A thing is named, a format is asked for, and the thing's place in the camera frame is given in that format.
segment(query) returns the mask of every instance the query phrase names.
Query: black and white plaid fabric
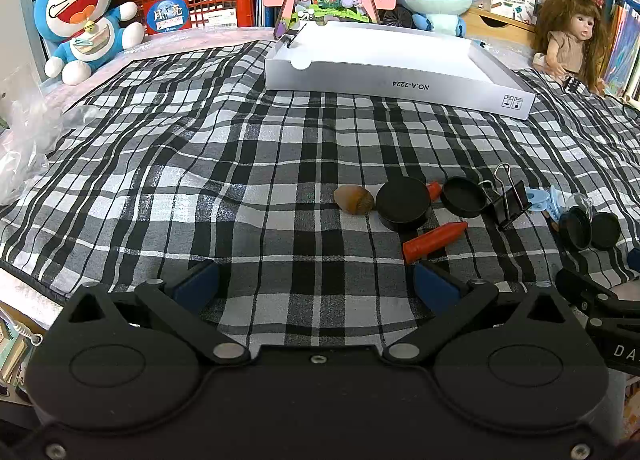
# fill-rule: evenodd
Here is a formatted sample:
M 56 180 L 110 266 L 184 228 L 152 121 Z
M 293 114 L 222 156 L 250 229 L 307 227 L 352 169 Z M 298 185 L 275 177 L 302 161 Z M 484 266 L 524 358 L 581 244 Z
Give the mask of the black and white plaid fabric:
M 401 241 L 375 212 L 333 203 L 345 183 L 391 177 L 516 180 L 590 195 L 621 220 L 610 252 L 565 253 L 540 213 L 498 231 L 469 220 L 431 255 L 503 290 L 564 265 L 611 286 L 639 245 L 640 121 L 614 101 L 564 94 L 534 71 L 527 121 L 410 101 L 267 92 L 270 42 L 135 62 L 83 102 L 103 119 L 69 133 L 49 172 L 0 211 L 0 259 L 55 300 L 85 281 L 123 291 L 213 258 L 221 290 L 204 317 L 238 341 L 387 345 L 429 316 Z M 425 229 L 457 220 L 440 203 Z

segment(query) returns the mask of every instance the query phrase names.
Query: black lid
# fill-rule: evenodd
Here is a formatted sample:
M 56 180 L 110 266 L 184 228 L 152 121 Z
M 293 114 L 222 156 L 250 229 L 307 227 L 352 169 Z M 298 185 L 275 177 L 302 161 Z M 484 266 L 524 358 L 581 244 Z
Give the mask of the black lid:
M 431 198 L 421 180 L 398 177 L 389 180 L 376 196 L 380 221 L 392 231 L 414 231 L 427 221 Z
M 444 207 L 462 218 L 475 218 L 486 206 L 482 188 L 466 177 L 451 177 L 442 186 L 440 200 Z
M 613 213 L 596 213 L 591 220 L 591 245 L 601 251 L 613 249 L 620 239 L 620 221 Z
M 581 251 L 591 242 L 591 222 L 578 206 L 562 213 L 558 221 L 560 239 L 565 247 Z

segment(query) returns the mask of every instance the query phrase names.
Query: white wall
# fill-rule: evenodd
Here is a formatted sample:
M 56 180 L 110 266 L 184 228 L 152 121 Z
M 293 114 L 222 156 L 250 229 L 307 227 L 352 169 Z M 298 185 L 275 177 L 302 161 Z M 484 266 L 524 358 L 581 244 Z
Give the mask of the white wall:
M 1 0 L 0 5 L 5 18 L 0 36 L 0 88 L 4 78 L 25 64 L 44 79 L 45 58 L 33 22 L 31 0 Z

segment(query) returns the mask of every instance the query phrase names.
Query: doll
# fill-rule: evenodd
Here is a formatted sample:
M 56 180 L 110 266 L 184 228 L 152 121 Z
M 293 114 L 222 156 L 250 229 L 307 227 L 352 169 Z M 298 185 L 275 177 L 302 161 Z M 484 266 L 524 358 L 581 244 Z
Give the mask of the doll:
M 546 0 L 536 23 L 533 67 L 549 74 L 565 90 L 577 92 L 580 82 L 600 92 L 598 63 L 606 32 L 594 0 Z

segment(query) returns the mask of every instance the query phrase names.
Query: open white box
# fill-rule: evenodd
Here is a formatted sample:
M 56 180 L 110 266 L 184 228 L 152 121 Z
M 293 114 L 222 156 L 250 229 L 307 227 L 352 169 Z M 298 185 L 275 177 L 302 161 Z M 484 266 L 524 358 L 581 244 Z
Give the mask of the open white box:
M 374 95 L 526 119 L 536 95 L 471 40 L 377 24 L 306 22 L 265 60 L 267 90 Z

